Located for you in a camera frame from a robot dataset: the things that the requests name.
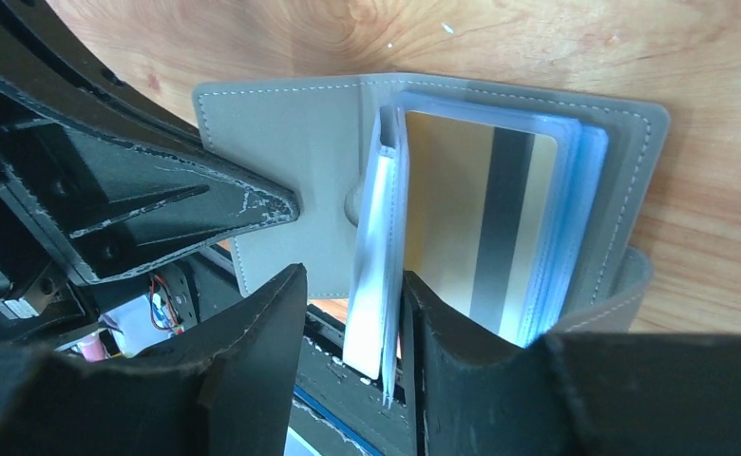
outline gold card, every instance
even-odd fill
[[[447,304],[515,339],[558,145],[530,132],[407,113],[405,269]]]

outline red wire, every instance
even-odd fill
[[[156,330],[159,331],[172,331],[171,328],[164,328],[163,326],[158,326],[158,323],[155,322],[155,312],[152,310],[152,298],[155,296],[155,280],[150,279],[149,281],[149,321],[152,322],[152,326],[155,327]]]
[[[166,282],[163,280],[163,277],[160,275],[155,274],[155,279],[158,280],[158,282],[163,287],[163,290],[166,292],[166,298],[169,300],[169,302],[166,304],[166,308],[169,309],[169,316],[172,318],[172,326],[180,326],[181,323],[178,321],[178,315],[175,313],[175,308],[172,305],[172,295],[169,294],[169,287],[166,286]]]

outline card wallet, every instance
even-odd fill
[[[363,172],[380,106],[402,91],[566,116],[609,139],[598,191],[553,331],[625,331],[653,275],[628,246],[670,119],[658,104],[411,73],[199,85],[205,147],[294,190],[300,219],[232,240],[244,295],[290,263],[310,298],[348,297]]]

